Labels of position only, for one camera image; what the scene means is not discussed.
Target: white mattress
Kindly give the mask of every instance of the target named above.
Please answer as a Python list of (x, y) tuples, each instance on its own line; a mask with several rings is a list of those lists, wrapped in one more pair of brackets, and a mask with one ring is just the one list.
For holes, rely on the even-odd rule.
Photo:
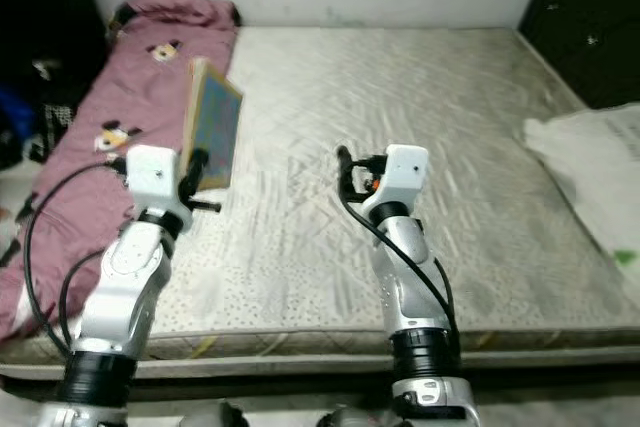
[[(513, 32), (245, 28), (230, 78), (245, 93), (232, 186), (178, 241), (149, 359), (388, 359), (371, 239), (339, 205), (334, 152), (390, 142), (430, 151), (416, 213), (467, 355), (639, 352), (633, 296), (514, 136), (581, 105)], [(41, 338), (0, 359), (59, 363)]]

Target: mattress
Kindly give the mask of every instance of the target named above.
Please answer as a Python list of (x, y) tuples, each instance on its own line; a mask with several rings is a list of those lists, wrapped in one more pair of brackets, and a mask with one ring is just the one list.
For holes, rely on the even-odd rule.
[[(139, 375), (388, 367), (372, 239), (340, 207), (334, 152), (391, 142), (430, 151), (416, 214), (452, 283), (465, 362), (640, 359), (640, 292), (623, 292), (518, 140), (525, 118), (583, 106), (517, 34), (244, 28), (230, 79), (245, 94), (232, 185), (203, 194), (222, 212), (196, 212), (178, 240)], [(0, 361), (60, 374), (42, 336)]]

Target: pink comforter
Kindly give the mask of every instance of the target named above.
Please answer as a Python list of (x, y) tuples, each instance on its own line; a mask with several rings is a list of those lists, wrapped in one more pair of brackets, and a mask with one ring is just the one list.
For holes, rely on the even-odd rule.
[[(34, 191), (39, 195), (78, 167), (106, 159), (104, 125), (117, 124), (114, 135), (137, 133), (119, 154), (137, 142), (180, 149), (190, 58), (208, 57), (223, 73), (229, 67), (237, 34), (231, 2), (128, 0), (127, 4), (137, 15), (122, 28), (107, 66), (37, 178)], [(57, 320), (60, 286), (71, 266), (112, 242), (131, 206), (122, 181), (105, 169), (73, 180), (43, 211), (33, 236), (32, 269), (37, 297), (49, 319)], [(0, 341), (34, 328), (22, 268), (20, 251), (0, 271)], [(99, 259), (74, 276), (70, 315), (81, 310), (98, 278)]]

